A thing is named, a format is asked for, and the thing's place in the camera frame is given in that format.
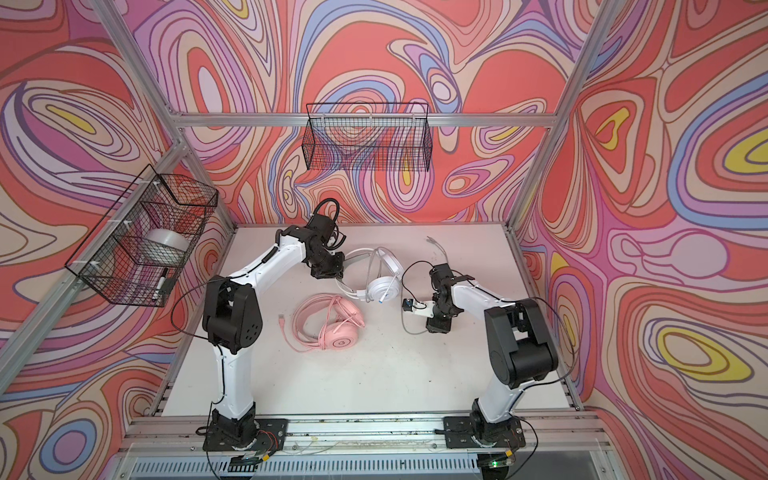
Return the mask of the pink cat-ear headphones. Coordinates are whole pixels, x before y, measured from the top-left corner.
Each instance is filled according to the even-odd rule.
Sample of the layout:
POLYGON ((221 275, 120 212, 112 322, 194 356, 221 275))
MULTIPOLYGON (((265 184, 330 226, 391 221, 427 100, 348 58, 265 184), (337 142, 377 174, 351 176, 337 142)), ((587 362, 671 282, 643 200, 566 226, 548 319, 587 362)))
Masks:
POLYGON ((351 348, 366 326, 362 312, 352 301, 330 293, 306 298, 290 322, 280 315, 278 324, 286 344, 297 353, 351 348), (316 335, 310 335, 304 329, 306 322, 319 314, 324 315, 324 322, 316 335))

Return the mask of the white headphones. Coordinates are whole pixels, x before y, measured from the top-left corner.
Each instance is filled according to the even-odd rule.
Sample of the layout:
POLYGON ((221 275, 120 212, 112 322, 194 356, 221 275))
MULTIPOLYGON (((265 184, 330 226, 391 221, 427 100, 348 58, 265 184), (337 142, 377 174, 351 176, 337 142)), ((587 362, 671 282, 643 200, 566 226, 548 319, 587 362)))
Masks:
POLYGON ((358 248, 345 256, 344 270, 363 261, 367 262, 365 286, 362 289, 352 288, 343 280, 336 279, 340 291, 352 300, 365 303, 383 304, 399 299, 405 268, 395 254, 383 246, 358 248))

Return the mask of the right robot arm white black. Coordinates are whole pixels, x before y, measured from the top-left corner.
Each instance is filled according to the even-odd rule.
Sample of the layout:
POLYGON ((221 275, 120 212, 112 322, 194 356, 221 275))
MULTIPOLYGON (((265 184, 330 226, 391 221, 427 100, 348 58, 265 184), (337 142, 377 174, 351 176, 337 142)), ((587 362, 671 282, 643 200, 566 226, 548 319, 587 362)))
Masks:
POLYGON ((538 303, 509 300, 474 283, 468 275, 434 274, 432 313, 427 330, 442 333, 467 313, 483 322, 488 359, 495 375, 473 403, 470 414, 478 436, 507 427, 525 393, 556 371, 559 356, 538 303))

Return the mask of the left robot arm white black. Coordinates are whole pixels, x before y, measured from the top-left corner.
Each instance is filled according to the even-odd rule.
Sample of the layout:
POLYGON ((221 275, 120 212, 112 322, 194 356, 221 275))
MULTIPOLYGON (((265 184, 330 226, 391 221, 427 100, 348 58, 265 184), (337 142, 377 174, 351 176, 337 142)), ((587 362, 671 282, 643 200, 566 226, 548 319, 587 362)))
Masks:
POLYGON ((223 364, 219 374, 222 398, 215 404, 219 415, 240 421, 254 409, 252 346, 263 330, 259 296, 299 264, 307 265, 318 279, 341 276, 343 254, 338 248, 344 239, 336 226, 280 229, 264 253, 208 283, 203 330, 223 364))

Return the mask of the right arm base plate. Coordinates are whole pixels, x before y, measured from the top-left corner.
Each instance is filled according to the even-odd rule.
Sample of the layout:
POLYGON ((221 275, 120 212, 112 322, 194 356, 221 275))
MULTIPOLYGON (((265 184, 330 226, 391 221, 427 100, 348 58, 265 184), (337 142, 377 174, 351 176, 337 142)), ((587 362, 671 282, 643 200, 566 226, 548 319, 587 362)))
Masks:
POLYGON ((505 448, 517 451, 526 446, 521 421, 517 417, 489 423, 476 412, 446 416, 442 428, 436 432, 444 436, 449 449, 505 448))

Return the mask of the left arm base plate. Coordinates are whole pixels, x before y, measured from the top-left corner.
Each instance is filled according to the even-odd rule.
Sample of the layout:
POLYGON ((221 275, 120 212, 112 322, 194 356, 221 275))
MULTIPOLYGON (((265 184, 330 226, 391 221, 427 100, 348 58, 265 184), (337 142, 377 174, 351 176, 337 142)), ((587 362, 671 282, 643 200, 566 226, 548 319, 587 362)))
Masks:
POLYGON ((285 418, 246 418, 234 421, 217 417, 206 429, 203 450, 274 453, 284 447, 288 424, 285 418))

